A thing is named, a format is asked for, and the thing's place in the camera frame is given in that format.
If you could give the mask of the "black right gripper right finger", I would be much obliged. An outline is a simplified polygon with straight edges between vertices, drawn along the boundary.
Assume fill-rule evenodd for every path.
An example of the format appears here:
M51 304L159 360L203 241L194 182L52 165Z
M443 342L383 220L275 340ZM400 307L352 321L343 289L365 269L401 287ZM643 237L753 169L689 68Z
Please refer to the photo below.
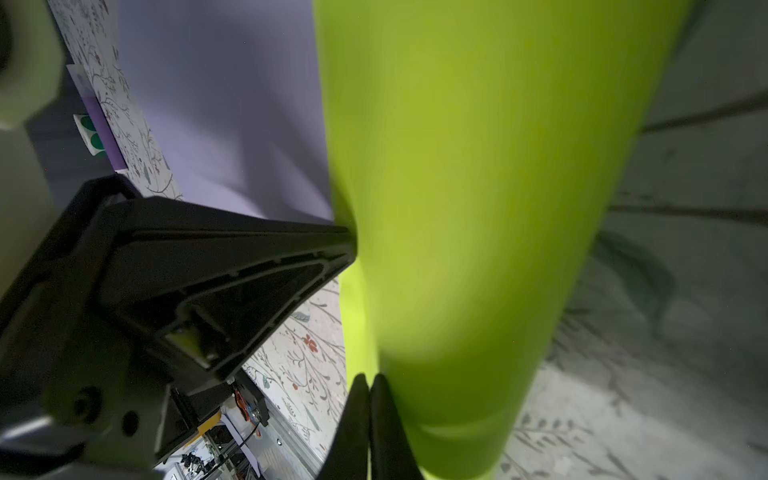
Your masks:
M370 390L369 440L372 479L423 480L383 374L376 375Z

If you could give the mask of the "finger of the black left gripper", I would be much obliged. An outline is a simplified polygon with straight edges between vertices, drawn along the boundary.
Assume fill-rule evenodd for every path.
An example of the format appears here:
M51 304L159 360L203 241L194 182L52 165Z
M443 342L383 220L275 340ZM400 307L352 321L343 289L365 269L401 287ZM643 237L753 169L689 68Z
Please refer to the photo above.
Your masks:
M1 301L1 470L152 474L350 266L343 227L87 182Z

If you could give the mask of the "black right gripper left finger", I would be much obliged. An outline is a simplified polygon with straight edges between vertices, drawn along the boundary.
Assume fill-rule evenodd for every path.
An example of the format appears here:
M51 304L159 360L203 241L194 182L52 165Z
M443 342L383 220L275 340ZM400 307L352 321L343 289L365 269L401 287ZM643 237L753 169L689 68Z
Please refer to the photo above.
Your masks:
M317 480L368 478L370 390L364 374L349 389L338 428Z

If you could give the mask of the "lime green paper sheet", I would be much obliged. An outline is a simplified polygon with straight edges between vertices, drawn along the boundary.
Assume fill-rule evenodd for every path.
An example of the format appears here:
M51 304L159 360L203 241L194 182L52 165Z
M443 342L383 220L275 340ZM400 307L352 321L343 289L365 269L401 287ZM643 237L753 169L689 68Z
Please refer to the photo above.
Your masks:
M347 370L421 470L490 477L687 1L317 1Z

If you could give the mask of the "lavender paper sheet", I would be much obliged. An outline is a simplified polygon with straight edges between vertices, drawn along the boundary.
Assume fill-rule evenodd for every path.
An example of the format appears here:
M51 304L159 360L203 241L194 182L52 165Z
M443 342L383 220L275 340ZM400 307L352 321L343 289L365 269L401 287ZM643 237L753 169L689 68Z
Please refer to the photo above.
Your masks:
M330 223L312 5L122 1L120 65L183 198Z

